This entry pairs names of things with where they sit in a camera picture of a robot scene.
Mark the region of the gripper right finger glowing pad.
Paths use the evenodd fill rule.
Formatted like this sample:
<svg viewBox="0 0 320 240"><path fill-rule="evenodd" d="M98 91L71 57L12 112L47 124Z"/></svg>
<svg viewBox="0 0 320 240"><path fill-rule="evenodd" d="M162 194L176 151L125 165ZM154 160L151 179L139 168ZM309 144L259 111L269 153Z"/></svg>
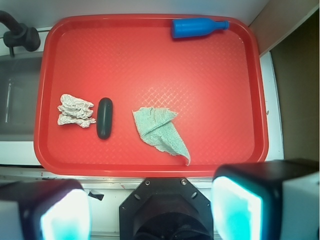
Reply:
<svg viewBox="0 0 320 240"><path fill-rule="evenodd" d="M224 240L317 240L320 164L289 159L224 164L211 185L214 228Z"/></svg>

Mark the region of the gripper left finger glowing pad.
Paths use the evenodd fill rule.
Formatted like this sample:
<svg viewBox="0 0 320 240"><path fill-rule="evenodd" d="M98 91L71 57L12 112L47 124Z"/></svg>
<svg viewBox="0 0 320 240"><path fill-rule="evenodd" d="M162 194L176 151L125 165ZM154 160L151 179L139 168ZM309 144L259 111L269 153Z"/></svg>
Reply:
<svg viewBox="0 0 320 240"><path fill-rule="evenodd" d="M88 194L75 179L0 184L2 240L88 240Z"/></svg>

